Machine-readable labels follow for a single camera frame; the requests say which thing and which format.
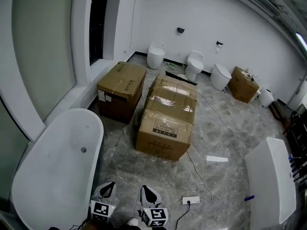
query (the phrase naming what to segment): blue object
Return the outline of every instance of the blue object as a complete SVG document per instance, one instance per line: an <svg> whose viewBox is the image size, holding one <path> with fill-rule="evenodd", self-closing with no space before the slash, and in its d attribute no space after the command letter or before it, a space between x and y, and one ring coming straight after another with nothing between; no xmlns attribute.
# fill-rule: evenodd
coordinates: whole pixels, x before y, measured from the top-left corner
<svg viewBox="0 0 307 230"><path fill-rule="evenodd" d="M249 200L253 199L254 197L255 197L254 195L253 195L253 196L246 197L246 198L244 199L244 201L249 201Z"/></svg>

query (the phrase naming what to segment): ceiling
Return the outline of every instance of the ceiling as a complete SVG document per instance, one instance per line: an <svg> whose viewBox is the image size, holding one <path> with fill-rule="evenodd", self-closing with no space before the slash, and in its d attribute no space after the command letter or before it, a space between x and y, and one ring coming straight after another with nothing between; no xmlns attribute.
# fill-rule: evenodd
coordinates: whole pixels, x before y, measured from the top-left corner
<svg viewBox="0 0 307 230"><path fill-rule="evenodd" d="M275 29L295 48L307 63L307 52L296 38L299 32L307 41L307 0L237 0Z"/></svg>

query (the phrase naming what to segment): wall-hung toilet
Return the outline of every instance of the wall-hung toilet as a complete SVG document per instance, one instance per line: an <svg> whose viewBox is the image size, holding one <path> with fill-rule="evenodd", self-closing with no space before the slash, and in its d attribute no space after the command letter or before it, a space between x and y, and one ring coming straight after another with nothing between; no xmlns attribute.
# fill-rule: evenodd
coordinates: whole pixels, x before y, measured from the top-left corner
<svg viewBox="0 0 307 230"><path fill-rule="evenodd" d="M166 46L163 42L152 42L148 49L147 65L151 69L158 69L161 66L166 52Z"/></svg>
<svg viewBox="0 0 307 230"><path fill-rule="evenodd" d="M226 85L231 80L231 75L225 67L219 64L215 64L215 66L212 69L210 80L213 86L217 90L221 91L226 87Z"/></svg>
<svg viewBox="0 0 307 230"><path fill-rule="evenodd" d="M186 76L190 81L195 81L196 75L201 73L203 54L198 51L191 51L187 58Z"/></svg>

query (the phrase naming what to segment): bathtub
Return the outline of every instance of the bathtub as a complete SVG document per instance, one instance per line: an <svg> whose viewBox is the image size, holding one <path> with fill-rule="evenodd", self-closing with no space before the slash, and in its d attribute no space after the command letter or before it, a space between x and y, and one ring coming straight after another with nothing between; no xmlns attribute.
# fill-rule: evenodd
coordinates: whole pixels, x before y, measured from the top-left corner
<svg viewBox="0 0 307 230"><path fill-rule="evenodd" d="M86 218L104 134L93 112L70 109L46 128L12 184L15 210L30 230L68 230Z"/></svg>

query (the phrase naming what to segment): white paper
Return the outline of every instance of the white paper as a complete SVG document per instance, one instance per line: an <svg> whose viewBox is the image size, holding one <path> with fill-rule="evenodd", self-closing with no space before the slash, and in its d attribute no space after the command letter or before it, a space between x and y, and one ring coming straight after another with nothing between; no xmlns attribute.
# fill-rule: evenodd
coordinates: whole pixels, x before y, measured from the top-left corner
<svg viewBox="0 0 307 230"><path fill-rule="evenodd" d="M105 99L105 92L104 92L104 91L98 90L98 99L99 99L100 101L106 102L106 99Z"/></svg>
<svg viewBox="0 0 307 230"><path fill-rule="evenodd" d="M110 102L110 101L112 100L112 98L111 98L110 96L106 95L106 100L107 100L108 102Z"/></svg>

